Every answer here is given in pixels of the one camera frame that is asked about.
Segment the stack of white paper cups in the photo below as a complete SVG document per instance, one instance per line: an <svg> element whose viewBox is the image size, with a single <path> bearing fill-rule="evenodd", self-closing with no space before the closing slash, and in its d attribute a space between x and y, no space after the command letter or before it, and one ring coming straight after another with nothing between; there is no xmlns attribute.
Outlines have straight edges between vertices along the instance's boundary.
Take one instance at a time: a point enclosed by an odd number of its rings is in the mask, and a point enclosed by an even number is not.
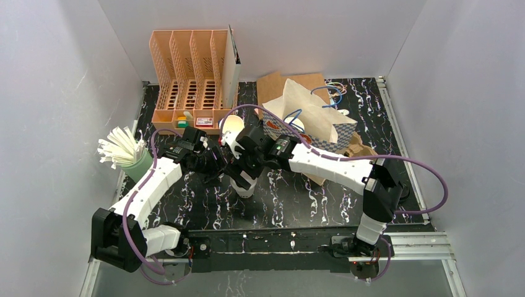
<svg viewBox="0 0 525 297"><path fill-rule="evenodd" d="M244 128L244 120L234 114L224 117L219 121L220 135L230 132L233 135L238 135Z"/></svg>

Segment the blue checkered paper bag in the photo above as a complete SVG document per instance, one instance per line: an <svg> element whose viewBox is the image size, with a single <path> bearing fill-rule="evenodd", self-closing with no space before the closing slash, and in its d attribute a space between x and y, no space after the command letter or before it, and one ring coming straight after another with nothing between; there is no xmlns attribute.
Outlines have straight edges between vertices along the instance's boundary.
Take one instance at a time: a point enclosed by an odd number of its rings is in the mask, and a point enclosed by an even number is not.
<svg viewBox="0 0 525 297"><path fill-rule="evenodd" d="M310 91L311 94L317 91L316 88ZM324 108L333 108L338 111L334 106L328 104L324 105ZM320 118L313 117L306 121L300 119L302 109L297 109L290 114L286 115L283 119L277 115L269 115L266 112L262 113L264 132L269 134L273 139L276 139L281 135L292 136L293 131L296 129L290 127L284 122L287 117L298 118L305 126L305 132L301 133L301 136L306 140L309 145L312 145L318 149L322 149L333 153L343 153L350 144L352 133L355 132L357 127L356 120L341 114L340 120L345 122L330 124L326 121L322 122Z"/></svg>

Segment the brown pulp cup carrier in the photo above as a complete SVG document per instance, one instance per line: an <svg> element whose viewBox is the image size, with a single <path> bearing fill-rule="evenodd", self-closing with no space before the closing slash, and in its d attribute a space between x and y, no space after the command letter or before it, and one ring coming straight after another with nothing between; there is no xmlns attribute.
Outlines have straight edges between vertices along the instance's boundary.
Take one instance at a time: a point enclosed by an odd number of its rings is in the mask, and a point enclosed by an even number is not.
<svg viewBox="0 0 525 297"><path fill-rule="evenodd" d="M378 155L371 147L365 145L357 132L352 133L349 146L343 153L346 157L362 157Z"/></svg>

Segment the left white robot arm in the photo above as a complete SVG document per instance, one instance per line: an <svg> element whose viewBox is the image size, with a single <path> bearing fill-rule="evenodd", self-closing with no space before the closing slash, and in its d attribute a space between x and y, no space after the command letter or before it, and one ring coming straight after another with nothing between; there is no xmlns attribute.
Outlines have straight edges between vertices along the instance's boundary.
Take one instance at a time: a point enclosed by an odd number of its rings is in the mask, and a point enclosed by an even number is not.
<svg viewBox="0 0 525 297"><path fill-rule="evenodd" d="M153 163L135 186L109 209L99 208L92 217L90 255L127 272L146 266L163 275L155 254L175 249L183 228L165 223L149 228L146 220L165 193L189 172L215 179L227 161L220 143L200 129L187 127L182 135L163 146L150 138Z"/></svg>

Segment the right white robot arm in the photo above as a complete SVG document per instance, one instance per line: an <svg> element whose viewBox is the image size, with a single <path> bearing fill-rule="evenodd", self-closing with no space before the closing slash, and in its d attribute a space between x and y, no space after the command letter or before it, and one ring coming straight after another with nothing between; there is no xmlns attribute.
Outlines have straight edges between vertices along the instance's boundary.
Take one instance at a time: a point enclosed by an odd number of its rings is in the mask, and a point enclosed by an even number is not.
<svg viewBox="0 0 525 297"><path fill-rule="evenodd" d="M384 159L366 156L347 161L342 155L303 144L298 137L272 139L255 126L224 132L220 142L228 152L230 183L241 197L253 195L265 168L312 174L361 194L363 213L358 229L352 239L330 245L335 255L372 255L393 220L403 186L392 177Z"/></svg>

